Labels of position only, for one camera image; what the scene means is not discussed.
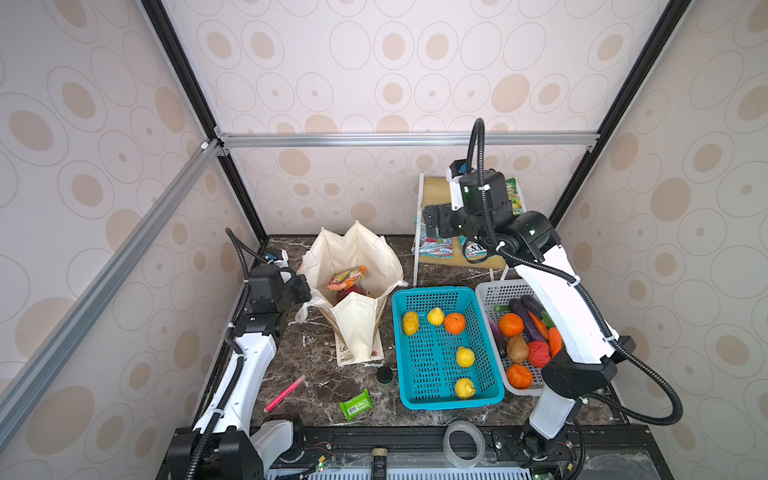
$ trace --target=marble tabletop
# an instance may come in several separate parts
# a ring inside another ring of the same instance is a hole
[[[282,248],[288,252],[290,266],[298,268],[301,256],[310,248],[313,237],[273,237],[270,247]],[[413,237],[390,237],[387,243],[397,253],[405,280],[413,277]],[[478,283],[489,281],[487,269],[457,266],[419,264],[419,286],[468,286],[474,289]],[[405,425],[448,425],[457,419],[468,420],[475,425],[522,425],[535,405],[537,397],[515,396],[507,392],[504,399],[496,404],[476,409],[455,409],[440,411],[416,411],[407,409],[400,401],[399,388],[383,394],[376,390],[376,370],[391,366],[396,371],[394,322],[392,320],[392,296],[387,300],[381,327],[384,360],[358,363],[339,367],[336,364],[334,335],[319,310],[310,307],[305,322],[297,323],[294,312],[283,325],[283,336],[275,358],[264,375],[251,425],[257,427],[266,417],[263,409],[301,375],[306,381],[273,410],[274,415],[300,413],[304,425],[362,425],[362,426],[405,426]],[[347,422],[340,402],[351,399],[368,388],[374,409],[364,412]],[[578,415],[584,425],[610,425],[620,423],[612,417],[608,407],[590,402]]]

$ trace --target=yellow fruit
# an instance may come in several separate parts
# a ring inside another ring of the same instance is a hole
[[[453,387],[456,395],[462,399],[470,399],[475,396],[475,384],[470,379],[458,379],[456,386]]]
[[[456,350],[456,363],[462,368],[473,366],[475,364],[475,352],[472,352],[464,346],[460,346],[458,350]]]
[[[443,320],[445,320],[445,314],[440,310],[439,307],[435,307],[432,310],[429,310],[429,313],[427,314],[427,321],[430,322],[432,325],[442,325]]]
[[[411,336],[419,331],[419,315],[416,312],[406,312],[402,316],[402,331]]]

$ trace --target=plastic basket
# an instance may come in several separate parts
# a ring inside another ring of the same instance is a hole
[[[480,310],[482,311],[485,331],[489,336],[491,336],[492,333],[488,322],[493,322],[498,325],[498,321],[506,314],[495,312],[493,310],[494,306],[508,305],[510,299],[520,298],[523,295],[534,295],[533,289],[525,282],[525,280],[499,280],[497,282],[480,283],[475,288],[475,292],[477,293],[478,303],[480,305]],[[529,338],[527,338],[524,333],[522,336],[525,338],[526,342],[529,341]],[[507,380],[506,371],[513,362],[509,358],[502,359],[498,354],[497,349],[493,349],[493,355],[496,358],[498,370],[501,372],[504,387],[509,392],[520,396],[541,395],[541,389],[544,388],[544,380],[541,378],[541,369],[534,367],[528,360],[525,360],[523,366],[531,370],[531,373],[533,374],[533,383],[525,390],[518,390],[510,385],[509,380]]]
[[[461,313],[467,326],[461,335],[427,321],[436,306],[446,315]],[[409,311],[419,315],[419,331],[407,336],[402,331],[402,316]],[[411,410],[467,409],[499,403],[504,398],[502,375],[494,362],[488,327],[483,322],[477,297],[466,286],[438,286],[400,290],[392,297],[395,317],[395,348],[400,399]],[[475,364],[467,369],[456,363],[460,346],[475,352]],[[470,399],[456,396],[454,385],[469,378],[477,389]]]

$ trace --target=pink highlighter pen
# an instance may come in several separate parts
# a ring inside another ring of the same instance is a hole
[[[293,390],[295,390],[299,385],[301,385],[301,382],[304,381],[304,375],[299,377],[297,381],[294,383],[291,383],[290,386],[283,391],[283,393],[280,393],[277,398],[275,398],[270,404],[266,407],[264,407],[264,413],[272,412],[275,407],[277,407],[280,402],[282,402]]]

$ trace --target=black jar lid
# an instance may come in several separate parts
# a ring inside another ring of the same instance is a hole
[[[379,383],[389,383],[392,381],[393,377],[394,374],[392,373],[392,369],[388,366],[380,366],[379,369],[376,370],[376,381]]]

